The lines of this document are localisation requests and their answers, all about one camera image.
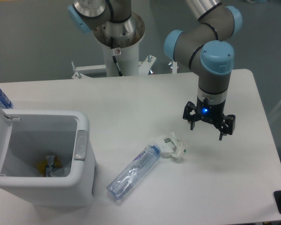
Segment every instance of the white table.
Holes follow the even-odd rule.
[[[196,102],[192,73],[0,84],[15,108],[85,112],[98,162],[95,201],[85,208],[33,206],[0,190],[0,225],[225,225],[281,220],[273,192],[281,164],[253,75],[232,73],[225,114],[232,136],[202,121],[182,119]],[[159,163],[116,204],[106,186],[146,146],[174,131],[186,146],[183,162]]]

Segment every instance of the blue led light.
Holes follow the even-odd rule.
[[[207,113],[207,112],[208,112],[208,109],[206,109],[206,108],[203,108],[203,109],[202,109],[202,113],[203,113],[203,114],[205,114],[205,113]]]

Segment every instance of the cable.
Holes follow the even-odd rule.
[[[114,42],[114,39],[113,39],[113,37],[111,37],[111,49],[113,49],[113,42]],[[122,74],[122,71],[121,71],[121,69],[120,69],[120,66],[118,65],[118,61],[117,61],[116,56],[114,55],[114,56],[112,57],[112,59],[113,59],[114,64],[116,64],[116,67],[117,67],[117,70],[118,70],[118,75],[119,75],[119,76],[124,76],[124,75]]]

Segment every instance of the trash bin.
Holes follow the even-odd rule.
[[[43,177],[36,164],[55,154],[71,162],[66,177]],[[86,206],[93,201],[96,159],[89,120],[76,111],[0,109],[0,188],[35,205]]]

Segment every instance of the light blue joint cap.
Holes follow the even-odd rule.
[[[232,12],[233,17],[234,17],[234,31],[232,34],[232,35],[234,35],[241,29],[241,27],[243,25],[243,17],[241,15],[240,11],[237,8],[235,8],[234,6],[226,6],[226,8]]]
[[[71,19],[75,23],[76,27],[84,34],[90,33],[91,29],[85,24],[85,22],[80,18],[80,16],[77,14],[75,9],[72,5],[69,5],[67,8]]]
[[[234,67],[234,49],[224,41],[210,41],[201,50],[201,63],[210,73],[227,75]]]
[[[174,50],[176,42],[182,32],[182,30],[173,30],[164,41],[163,51],[172,60],[174,60]]]

